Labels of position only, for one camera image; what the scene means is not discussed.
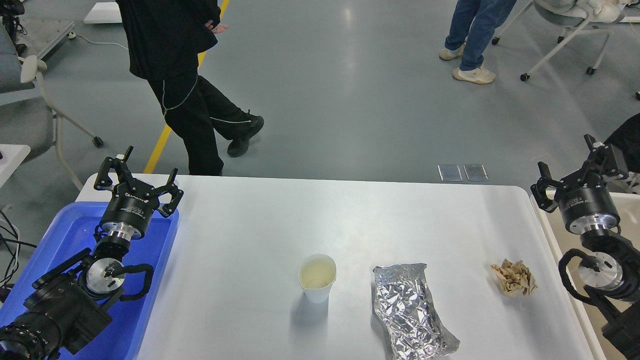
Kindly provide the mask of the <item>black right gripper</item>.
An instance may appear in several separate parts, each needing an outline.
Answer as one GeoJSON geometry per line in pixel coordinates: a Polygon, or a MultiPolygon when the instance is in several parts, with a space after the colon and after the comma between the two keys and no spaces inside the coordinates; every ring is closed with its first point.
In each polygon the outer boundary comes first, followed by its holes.
{"type": "Polygon", "coordinates": [[[607,183],[629,177],[624,155],[614,145],[583,136],[589,155],[577,171],[577,185],[554,180],[548,164],[537,162],[540,178],[530,189],[540,210],[551,214],[556,208],[567,231],[581,235],[592,229],[612,229],[619,225],[620,216],[607,183]],[[547,189],[556,190],[556,200],[547,196],[547,189]]]}

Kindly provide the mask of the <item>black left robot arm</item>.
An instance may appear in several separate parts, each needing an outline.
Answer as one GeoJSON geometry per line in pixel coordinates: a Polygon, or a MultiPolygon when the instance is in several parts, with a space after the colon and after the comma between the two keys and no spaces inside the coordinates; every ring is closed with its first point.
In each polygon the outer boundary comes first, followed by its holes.
{"type": "Polygon", "coordinates": [[[110,191],[110,201],[96,228],[93,249],[85,248],[37,278],[26,311],[1,328],[3,360],[57,360],[65,348],[78,353],[112,322],[108,310],[117,301],[137,301],[153,284],[154,267],[123,264],[133,240],[142,239],[154,212],[171,217],[184,192],[174,168],[166,184],[155,187],[133,177],[127,161],[106,157],[94,181],[96,191],[110,191]]]}

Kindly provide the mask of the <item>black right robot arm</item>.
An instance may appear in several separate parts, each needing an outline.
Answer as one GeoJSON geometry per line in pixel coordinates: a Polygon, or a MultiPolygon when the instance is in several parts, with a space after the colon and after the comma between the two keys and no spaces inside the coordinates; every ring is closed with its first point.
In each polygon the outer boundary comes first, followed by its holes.
{"type": "Polygon", "coordinates": [[[618,210],[607,183],[627,178],[619,148],[584,136],[589,155],[582,166],[554,180],[548,165],[538,162],[540,178],[530,189],[540,210],[558,209],[568,232],[579,235],[584,249],[569,249],[558,262],[558,272],[570,295],[598,308],[605,317],[602,335],[627,360],[640,357],[640,253],[615,232],[618,210]]]}

